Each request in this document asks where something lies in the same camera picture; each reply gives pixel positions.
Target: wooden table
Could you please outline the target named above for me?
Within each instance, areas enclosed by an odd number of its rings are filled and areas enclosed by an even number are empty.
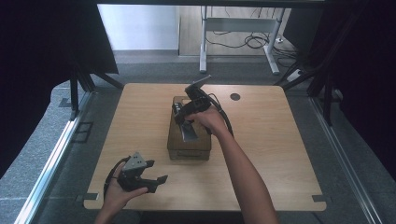
[[[143,178],[169,175],[154,194],[131,200],[126,209],[144,211],[239,211],[219,142],[212,136],[209,161],[171,161],[166,147],[174,96],[189,84],[127,84],[111,123],[85,200],[89,209],[103,204],[103,185],[121,158],[140,152],[155,160]],[[285,93],[275,86],[209,85],[227,113],[235,139],[262,175],[278,211],[323,211],[325,202]],[[238,93],[240,100],[230,95]]]

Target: round hole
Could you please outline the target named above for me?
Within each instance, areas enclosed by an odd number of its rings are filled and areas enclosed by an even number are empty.
[[[233,93],[230,95],[230,98],[234,101],[238,101],[239,99],[241,99],[241,96],[238,93]]]

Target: human hand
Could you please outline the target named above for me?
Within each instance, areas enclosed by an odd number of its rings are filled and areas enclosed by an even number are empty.
[[[131,192],[127,192],[122,189],[117,178],[120,174],[122,166],[125,162],[122,162],[117,167],[111,178],[110,184],[106,192],[105,202],[103,203],[102,209],[99,215],[96,217],[95,223],[110,223],[111,219],[132,199],[142,194],[145,194],[149,189],[141,188]]]
[[[218,136],[218,133],[221,131],[227,131],[227,127],[224,123],[224,118],[221,116],[219,111],[212,105],[206,111],[199,112],[196,114],[190,114],[186,116],[186,120],[197,120],[206,128],[210,129],[210,131]]]

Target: human arm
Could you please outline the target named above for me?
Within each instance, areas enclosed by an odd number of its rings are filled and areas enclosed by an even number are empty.
[[[117,182],[117,176],[119,176],[121,167],[125,162],[121,163],[114,172],[114,177],[111,178],[110,184],[107,189],[105,201],[96,217],[95,224],[107,224],[111,223],[114,216],[127,204],[132,198],[145,194],[148,188],[136,189],[131,192],[127,192],[122,189],[120,184]]]
[[[276,210],[262,177],[228,131],[218,110],[211,106],[186,119],[199,121],[219,139],[245,223],[278,223]]]

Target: white wall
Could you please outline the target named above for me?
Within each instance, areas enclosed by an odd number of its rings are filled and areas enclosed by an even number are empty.
[[[98,5],[113,50],[178,49],[177,6]]]

